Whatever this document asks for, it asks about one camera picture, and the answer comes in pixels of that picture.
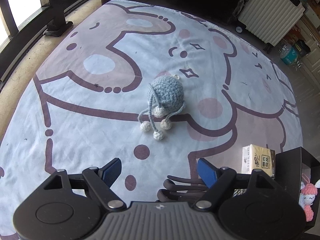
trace open black box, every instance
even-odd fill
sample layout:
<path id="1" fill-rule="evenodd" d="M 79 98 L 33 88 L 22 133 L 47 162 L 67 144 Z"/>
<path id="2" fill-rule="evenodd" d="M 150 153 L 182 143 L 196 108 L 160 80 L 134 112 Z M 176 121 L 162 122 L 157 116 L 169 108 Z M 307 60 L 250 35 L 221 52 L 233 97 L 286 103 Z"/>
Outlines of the open black box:
<path id="1" fill-rule="evenodd" d="M 276 154 L 275 181 L 281 185 L 296 201 L 299 202 L 302 170 L 310 168 L 310 182 L 315 184 L 320 179 L 320 162 L 304 148 L 299 147 L 290 151 Z M 313 228 L 316 223 L 320 202 L 320 189 L 311 206 L 314 215 L 313 220 L 307 222 L 305 230 Z"/>

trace metal screw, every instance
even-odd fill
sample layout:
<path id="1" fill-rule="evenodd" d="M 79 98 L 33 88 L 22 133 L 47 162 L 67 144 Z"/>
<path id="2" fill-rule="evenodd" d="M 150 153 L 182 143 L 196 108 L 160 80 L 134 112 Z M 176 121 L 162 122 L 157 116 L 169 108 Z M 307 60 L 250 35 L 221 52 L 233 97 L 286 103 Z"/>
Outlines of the metal screw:
<path id="1" fill-rule="evenodd" d="M 108 202 L 108 207 L 110 208 L 121 208 L 124 203 L 121 200 L 111 200 Z"/>
<path id="2" fill-rule="evenodd" d="M 196 203 L 196 207 L 200 209 L 207 209 L 207 208 L 210 208 L 211 206 L 212 206 L 211 202 L 207 200 L 200 200 Z"/>

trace floor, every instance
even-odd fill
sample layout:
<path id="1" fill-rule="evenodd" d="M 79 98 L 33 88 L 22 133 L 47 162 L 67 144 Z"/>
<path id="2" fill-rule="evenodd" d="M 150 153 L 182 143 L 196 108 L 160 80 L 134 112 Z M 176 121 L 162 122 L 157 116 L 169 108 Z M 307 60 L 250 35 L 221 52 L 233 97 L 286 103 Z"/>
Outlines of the floor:
<path id="1" fill-rule="evenodd" d="M 148 0 L 147 2 L 154 5 L 174 8 L 174 6 L 170 4 L 168 0 Z M 100 0 L 90 0 L 69 14 L 67 16 L 67 20 L 73 21 L 74 27 L 76 27 L 92 12 L 99 8 L 100 5 Z M 189 11 L 188 8 L 175 7 L 174 9 L 180 9 L 189 13 L 197 14 L 195 11 Z M 223 26 L 218 23 L 215 24 L 220 25 L 221 27 L 238 35 L 263 52 L 265 44 L 248 31 L 244 30 L 241 34 L 239 34 L 235 31 L 235 25 Z M 19 63 L 10 76 L 0 93 L 0 142 L 5 134 L 18 101 L 36 70 L 40 67 L 47 56 L 63 40 L 63 38 L 71 32 L 71 30 L 72 29 L 67 31 L 60 38 L 43 36 L 37 42 L 37 44 L 30 49 L 30 51 L 26 54 L 24 59 Z M 303 68 L 296 70 L 295 68 L 286 66 L 279 58 L 279 53 L 276 51 L 276 49 L 274 49 L 271 54 L 266 56 L 275 62 L 288 76 L 296 96 L 302 126 L 304 148 L 314 155 L 318 160 L 320 160 L 320 151 L 318 150 L 320 149 L 319 89 L 313 85 L 312 80 Z M 319 229 L 320 218 L 317 221 L 317 225 L 310 230 L 310 233 L 320 235 Z"/>

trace pink crocheted doll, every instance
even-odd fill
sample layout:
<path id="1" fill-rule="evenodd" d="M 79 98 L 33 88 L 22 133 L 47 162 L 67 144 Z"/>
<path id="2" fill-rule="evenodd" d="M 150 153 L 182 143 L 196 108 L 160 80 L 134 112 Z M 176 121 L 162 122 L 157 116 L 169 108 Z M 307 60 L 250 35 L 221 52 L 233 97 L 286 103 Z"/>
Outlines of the pink crocheted doll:
<path id="1" fill-rule="evenodd" d="M 306 185 L 301 182 L 301 193 L 299 198 L 299 204 L 303 208 L 304 213 L 306 214 L 307 222 L 313 219 L 313 211 L 311 205 L 318 194 L 318 188 L 320 188 L 320 180 L 316 182 L 315 185 L 310 183 L 310 179 L 303 174 L 302 178 L 306 181 Z"/>

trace white crocheted ball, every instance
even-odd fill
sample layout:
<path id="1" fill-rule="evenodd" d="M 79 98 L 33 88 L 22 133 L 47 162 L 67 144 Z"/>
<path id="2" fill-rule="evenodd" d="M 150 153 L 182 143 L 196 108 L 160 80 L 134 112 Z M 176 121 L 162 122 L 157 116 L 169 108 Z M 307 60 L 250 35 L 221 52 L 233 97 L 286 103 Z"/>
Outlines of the white crocheted ball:
<path id="1" fill-rule="evenodd" d="M 140 129 L 144 132 L 147 132 L 151 129 L 151 123 L 149 121 L 144 121 L 140 124 Z"/>
<path id="2" fill-rule="evenodd" d="M 169 130 L 172 127 L 172 122 L 170 120 L 166 121 L 165 119 L 163 119 L 160 123 L 160 127 L 163 130 Z"/>
<path id="3" fill-rule="evenodd" d="M 164 137 L 163 132 L 159 131 L 159 132 L 154 132 L 153 133 L 153 138 L 156 139 L 157 141 L 162 140 Z"/>
<path id="4" fill-rule="evenodd" d="M 164 107 L 159 107 L 159 106 L 156 106 L 154 109 L 153 109 L 153 115 L 157 118 L 161 118 L 161 117 L 164 117 L 166 115 L 166 111 L 164 109 Z"/>

